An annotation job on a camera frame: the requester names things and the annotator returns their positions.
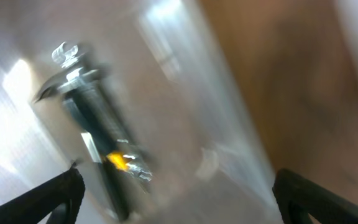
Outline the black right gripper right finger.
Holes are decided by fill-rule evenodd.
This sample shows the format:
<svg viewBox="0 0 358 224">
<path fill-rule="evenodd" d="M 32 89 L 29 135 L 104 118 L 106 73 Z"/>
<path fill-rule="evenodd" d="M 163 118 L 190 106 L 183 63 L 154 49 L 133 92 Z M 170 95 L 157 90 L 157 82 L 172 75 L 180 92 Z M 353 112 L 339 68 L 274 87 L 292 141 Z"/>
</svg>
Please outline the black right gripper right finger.
<svg viewBox="0 0 358 224">
<path fill-rule="evenodd" d="M 358 205 L 288 170 L 277 172 L 272 188 L 284 224 L 358 224 Z"/>
</svg>

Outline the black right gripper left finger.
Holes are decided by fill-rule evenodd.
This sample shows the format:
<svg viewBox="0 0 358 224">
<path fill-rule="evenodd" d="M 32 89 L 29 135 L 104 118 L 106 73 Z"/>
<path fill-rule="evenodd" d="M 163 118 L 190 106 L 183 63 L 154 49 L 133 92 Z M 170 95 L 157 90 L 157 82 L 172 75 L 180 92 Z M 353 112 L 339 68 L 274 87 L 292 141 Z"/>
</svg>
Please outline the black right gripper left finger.
<svg viewBox="0 0 358 224">
<path fill-rule="evenodd" d="M 85 195 L 85 183 L 76 168 L 0 205 L 0 223 L 74 224 Z"/>
</svg>

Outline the yellow black screwdriver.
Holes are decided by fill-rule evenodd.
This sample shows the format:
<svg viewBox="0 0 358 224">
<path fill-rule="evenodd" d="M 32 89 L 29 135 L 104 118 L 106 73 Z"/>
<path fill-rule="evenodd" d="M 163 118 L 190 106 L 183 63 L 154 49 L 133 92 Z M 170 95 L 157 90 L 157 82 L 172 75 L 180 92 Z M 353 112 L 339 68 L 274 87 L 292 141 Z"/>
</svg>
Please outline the yellow black screwdriver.
<svg viewBox="0 0 358 224">
<path fill-rule="evenodd" d="M 81 87 L 65 94 L 63 105 L 90 138 L 96 162 L 101 164 L 101 177 L 106 186 L 113 211 L 121 222 L 132 212 L 127 181 L 131 176 L 145 192 L 149 190 L 152 173 L 145 163 L 144 151 L 133 144 L 119 117 L 111 111 L 96 87 Z"/>
</svg>

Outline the claw hammer black handle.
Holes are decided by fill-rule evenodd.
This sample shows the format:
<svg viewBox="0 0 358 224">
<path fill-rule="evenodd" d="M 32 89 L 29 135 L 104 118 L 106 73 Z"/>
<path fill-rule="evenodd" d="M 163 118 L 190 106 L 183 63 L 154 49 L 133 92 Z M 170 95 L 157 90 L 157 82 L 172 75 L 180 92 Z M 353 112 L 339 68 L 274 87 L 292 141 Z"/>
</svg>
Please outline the claw hammer black handle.
<svg viewBox="0 0 358 224">
<path fill-rule="evenodd" d="M 109 137 L 98 103 L 100 71 L 71 65 L 35 91 L 32 103 L 62 153 L 70 159 L 101 163 Z"/>
</svg>

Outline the silver offset wrench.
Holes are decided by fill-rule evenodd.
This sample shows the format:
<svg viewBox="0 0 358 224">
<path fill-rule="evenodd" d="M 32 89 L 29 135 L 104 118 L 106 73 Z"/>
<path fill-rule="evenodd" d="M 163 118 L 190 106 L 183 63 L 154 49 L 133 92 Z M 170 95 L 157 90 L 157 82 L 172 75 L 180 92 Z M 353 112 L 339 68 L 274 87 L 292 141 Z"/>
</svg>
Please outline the silver offset wrench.
<svg viewBox="0 0 358 224">
<path fill-rule="evenodd" d="M 51 54 L 52 60 L 61 68 L 83 66 L 84 56 L 83 47 L 71 42 L 62 42 Z"/>
</svg>

